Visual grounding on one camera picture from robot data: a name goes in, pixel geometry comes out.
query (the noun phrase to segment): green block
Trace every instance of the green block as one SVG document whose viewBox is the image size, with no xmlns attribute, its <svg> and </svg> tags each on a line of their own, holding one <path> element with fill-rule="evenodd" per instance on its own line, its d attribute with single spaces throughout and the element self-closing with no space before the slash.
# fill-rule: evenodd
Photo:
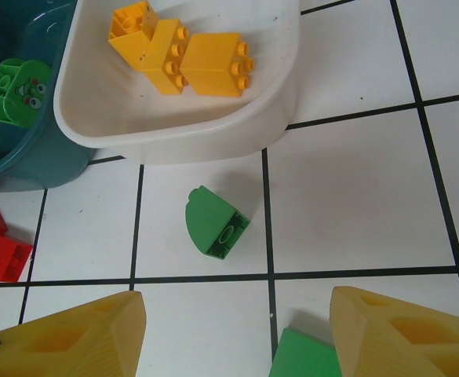
<svg viewBox="0 0 459 377">
<path fill-rule="evenodd" d="M 38 60 L 0 64 L 0 122 L 30 127 L 44 101 L 51 68 Z"/>
<path fill-rule="evenodd" d="M 205 186 L 199 186 L 189 194 L 185 222 L 192 242 L 203 254 L 224 259 L 250 220 Z"/>
<path fill-rule="evenodd" d="M 332 346 L 286 328 L 269 377 L 342 377 L 342 373 Z"/>
</svg>

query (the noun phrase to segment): teal plastic bin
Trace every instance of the teal plastic bin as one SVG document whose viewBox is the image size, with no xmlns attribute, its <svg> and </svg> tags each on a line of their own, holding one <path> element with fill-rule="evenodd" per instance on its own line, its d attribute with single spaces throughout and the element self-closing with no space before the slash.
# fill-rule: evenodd
<svg viewBox="0 0 459 377">
<path fill-rule="evenodd" d="M 53 94 L 75 0 L 0 0 L 0 63 L 16 57 L 52 68 L 35 123 L 0 123 L 0 192 L 50 189 L 76 178 L 93 150 L 67 139 L 55 121 Z"/>
</svg>

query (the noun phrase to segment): white tile floor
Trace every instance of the white tile floor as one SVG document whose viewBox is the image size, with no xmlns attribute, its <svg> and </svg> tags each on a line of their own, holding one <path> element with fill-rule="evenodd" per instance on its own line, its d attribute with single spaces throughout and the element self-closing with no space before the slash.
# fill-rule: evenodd
<svg viewBox="0 0 459 377">
<path fill-rule="evenodd" d="M 284 327 L 332 340 L 336 285 L 459 316 L 459 2 L 330 3 L 301 0 L 294 124 L 262 154 L 142 170 L 105 150 L 46 201 L 0 194 L 10 236 L 38 231 L 31 278 L 0 284 L 0 329 L 132 287 L 137 375 L 261 377 Z M 187 235 L 200 185 L 252 221 L 223 262 Z"/>
</svg>

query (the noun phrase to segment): green brick with eyes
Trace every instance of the green brick with eyes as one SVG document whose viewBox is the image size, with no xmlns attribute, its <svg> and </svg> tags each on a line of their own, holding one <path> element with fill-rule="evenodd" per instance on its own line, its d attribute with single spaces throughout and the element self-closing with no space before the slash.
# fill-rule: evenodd
<svg viewBox="0 0 459 377">
<path fill-rule="evenodd" d="M 38 60 L 0 64 L 0 122 L 30 127 L 46 94 L 51 68 Z"/>
</svg>

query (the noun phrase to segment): yellow plastic object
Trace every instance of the yellow plastic object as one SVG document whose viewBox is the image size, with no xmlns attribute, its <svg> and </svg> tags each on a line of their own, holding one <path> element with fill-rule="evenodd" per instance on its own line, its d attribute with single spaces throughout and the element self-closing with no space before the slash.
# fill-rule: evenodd
<svg viewBox="0 0 459 377">
<path fill-rule="evenodd" d="M 254 67 L 248 53 L 239 33 L 196 34 L 180 71 L 200 96 L 241 97 Z"/>
<path fill-rule="evenodd" d="M 149 2 L 139 2 L 114 11 L 108 40 L 136 71 L 140 70 L 158 21 Z"/>
<path fill-rule="evenodd" d="M 189 30 L 180 20 L 158 22 L 141 70 L 161 94 L 181 94 L 188 84 L 179 72 L 188 43 Z"/>
<path fill-rule="evenodd" d="M 330 324 L 344 377 L 459 377 L 459 317 L 335 287 Z"/>
<path fill-rule="evenodd" d="M 0 377 L 132 377 L 145 332 L 127 291 L 0 331 Z"/>
</svg>

